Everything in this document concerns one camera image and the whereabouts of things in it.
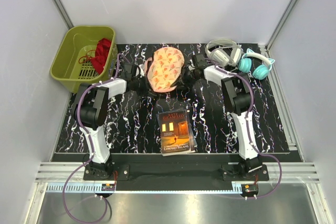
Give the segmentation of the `pink patterned mesh laundry bag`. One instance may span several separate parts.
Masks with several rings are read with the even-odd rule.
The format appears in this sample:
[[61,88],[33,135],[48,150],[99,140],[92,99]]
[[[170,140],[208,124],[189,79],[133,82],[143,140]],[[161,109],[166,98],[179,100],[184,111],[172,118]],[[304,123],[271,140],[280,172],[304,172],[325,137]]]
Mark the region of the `pink patterned mesh laundry bag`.
[[181,75],[184,66],[182,52],[174,47],[163,47],[156,50],[144,64],[146,79],[155,93],[171,92]]

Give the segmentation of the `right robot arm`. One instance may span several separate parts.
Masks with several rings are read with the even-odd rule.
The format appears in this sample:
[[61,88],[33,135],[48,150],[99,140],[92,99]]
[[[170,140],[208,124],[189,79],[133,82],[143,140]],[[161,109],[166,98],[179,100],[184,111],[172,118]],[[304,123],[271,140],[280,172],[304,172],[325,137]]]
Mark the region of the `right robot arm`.
[[263,164],[254,135],[254,95],[248,76],[211,65],[203,55],[194,55],[189,64],[182,67],[181,76],[176,83],[178,87],[187,87],[200,79],[221,87],[224,108],[234,119],[241,161],[232,175],[238,174],[244,180],[252,179]]

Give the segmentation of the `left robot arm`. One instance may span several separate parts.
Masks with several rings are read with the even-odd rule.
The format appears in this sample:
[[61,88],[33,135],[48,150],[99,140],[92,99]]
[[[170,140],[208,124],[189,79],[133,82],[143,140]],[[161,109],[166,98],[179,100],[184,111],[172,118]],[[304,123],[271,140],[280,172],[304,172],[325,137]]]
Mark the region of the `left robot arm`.
[[126,63],[119,77],[95,84],[82,83],[72,108],[72,116],[84,134],[89,148],[89,160],[83,163],[85,172],[98,179],[116,177],[111,153],[104,136],[108,103],[112,97],[128,91],[148,91],[146,64]]

